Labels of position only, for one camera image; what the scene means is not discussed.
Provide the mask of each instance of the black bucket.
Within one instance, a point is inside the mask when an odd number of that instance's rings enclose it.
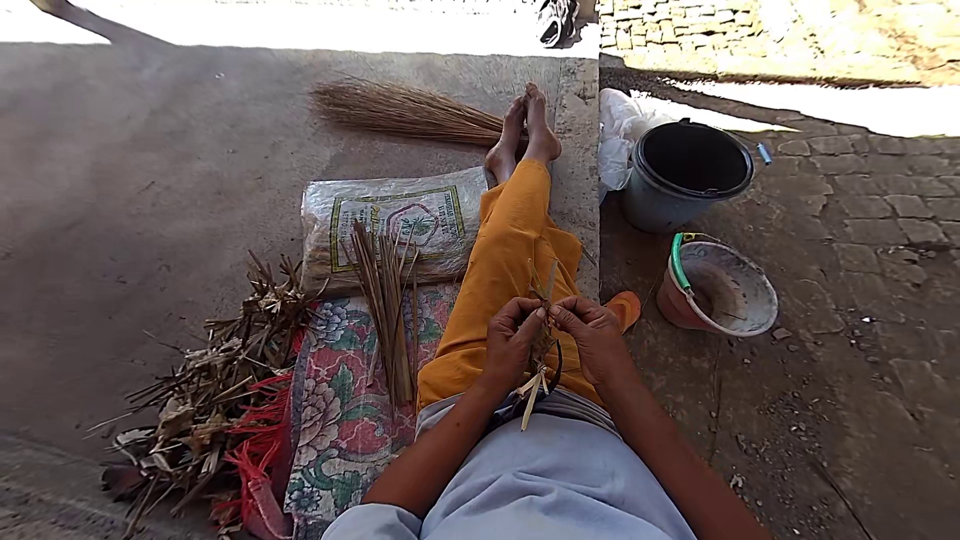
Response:
[[[706,124],[661,124],[636,142],[623,211],[648,233],[673,231],[717,201],[742,193],[754,177],[750,151]]]

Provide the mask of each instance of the floral rug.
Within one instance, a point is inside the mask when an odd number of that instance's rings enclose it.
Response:
[[[436,353],[459,290],[453,283],[419,287],[418,370]],[[406,294],[403,319],[412,342],[412,291]],[[414,440],[413,404],[393,415],[379,361],[371,371],[375,343],[362,296],[317,305],[291,390],[296,453],[284,508],[294,516],[296,539],[319,539]]]

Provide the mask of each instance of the bare foot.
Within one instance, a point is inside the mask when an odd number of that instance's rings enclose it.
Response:
[[[560,156],[563,148],[557,136],[546,125],[546,98],[543,92],[533,83],[527,83],[527,134],[530,135],[530,145],[527,146],[525,158],[539,161],[546,165]]]
[[[516,146],[520,142],[523,117],[526,116],[526,96],[517,97],[503,117],[500,140],[487,153],[483,164],[496,177],[497,184],[510,180],[516,169]]]

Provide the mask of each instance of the orange sandal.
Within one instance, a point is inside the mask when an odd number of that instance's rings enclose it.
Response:
[[[620,321],[620,333],[627,331],[640,318],[640,299],[633,291],[616,293],[604,307],[612,311]]]

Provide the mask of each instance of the sunlight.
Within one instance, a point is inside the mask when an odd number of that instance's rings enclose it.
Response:
[[[56,43],[88,33],[42,13],[29,0],[8,0],[15,10],[0,21],[4,41]],[[596,58],[600,28],[587,25],[566,49],[545,49],[527,13],[465,14],[413,9],[307,4],[217,4],[77,0],[74,4],[110,21],[175,45],[325,49],[365,53],[437,53]],[[16,32],[7,32],[7,27]]]
[[[796,110],[893,136],[960,136],[960,86],[836,88],[734,83],[676,84],[768,109]]]
[[[30,0],[5,0],[0,8],[0,42],[109,43],[105,37],[40,11]]]

